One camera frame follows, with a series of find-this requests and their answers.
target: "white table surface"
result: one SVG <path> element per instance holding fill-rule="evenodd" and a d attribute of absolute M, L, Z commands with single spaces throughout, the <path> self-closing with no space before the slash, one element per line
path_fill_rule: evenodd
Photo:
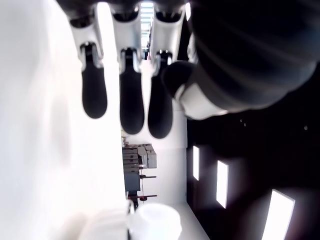
<path fill-rule="evenodd" d="M 98 14 L 108 108 L 90 119 L 81 64 L 58 4 L 0 1 L 1 240 L 66 240 L 57 237 L 63 224 L 80 226 L 126 198 L 108 5 L 100 4 Z"/>

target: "rectangular light panel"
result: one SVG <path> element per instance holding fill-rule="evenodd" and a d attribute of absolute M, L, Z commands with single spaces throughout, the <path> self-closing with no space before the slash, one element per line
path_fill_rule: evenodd
<path fill-rule="evenodd" d="M 277 190 L 272 190 L 270 207 L 262 240 L 285 239 L 294 206 L 294 199 Z"/>
<path fill-rule="evenodd" d="M 227 207 L 229 166 L 218 160 L 216 176 L 216 200 L 222 207 Z"/>
<path fill-rule="evenodd" d="M 141 3 L 141 7 L 153 7 L 154 6 L 154 4 L 152 3 L 152 2 L 142 2 Z"/>
<path fill-rule="evenodd" d="M 193 146 L 193 176 L 199 181 L 199 148 Z"/>

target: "black ceiling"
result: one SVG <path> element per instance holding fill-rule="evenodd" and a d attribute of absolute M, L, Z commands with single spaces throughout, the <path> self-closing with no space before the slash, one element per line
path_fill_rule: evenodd
<path fill-rule="evenodd" d="M 267 109 L 188 121 L 187 202 L 210 239 L 260 240 L 272 189 L 295 199 L 286 240 L 320 239 L 319 91 L 318 66 L 309 82 Z M 229 163 L 226 209 L 215 199 L 217 160 Z"/>

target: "robotic hand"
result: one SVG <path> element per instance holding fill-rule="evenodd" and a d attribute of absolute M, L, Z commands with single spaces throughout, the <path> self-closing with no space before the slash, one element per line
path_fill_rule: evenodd
<path fill-rule="evenodd" d="M 99 0 L 57 0 L 82 62 L 82 101 L 91 118 L 107 109 Z M 139 0 L 104 0 L 111 9 L 119 62 L 120 120 L 129 134 L 144 124 Z M 155 0 L 150 53 L 153 66 L 148 126 L 164 138 L 172 98 L 195 120 L 261 109 L 301 86 L 320 59 L 318 3 L 312 0 L 190 0 L 189 26 L 198 63 L 177 61 L 184 0 Z"/>

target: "black fingertip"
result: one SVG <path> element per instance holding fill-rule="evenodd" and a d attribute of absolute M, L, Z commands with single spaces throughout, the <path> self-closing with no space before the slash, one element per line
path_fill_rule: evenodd
<path fill-rule="evenodd" d="M 124 131 L 138 134 L 144 126 L 145 110 L 142 96 L 141 73 L 126 67 L 120 74 L 120 121 Z"/>
<path fill-rule="evenodd" d="M 160 75 L 151 78 L 151 96 L 148 113 L 148 127 L 157 139 L 165 138 L 172 127 L 172 98 L 165 90 Z"/>
<path fill-rule="evenodd" d="M 82 72 L 82 104 L 92 119 L 101 118 L 107 111 L 107 91 L 104 68 L 97 68 L 88 61 Z"/>
<path fill-rule="evenodd" d="M 172 98 L 175 97 L 179 87 L 188 81 L 195 66 L 195 64 L 187 61 L 177 61 L 163 70 L 161 80 Z"/>

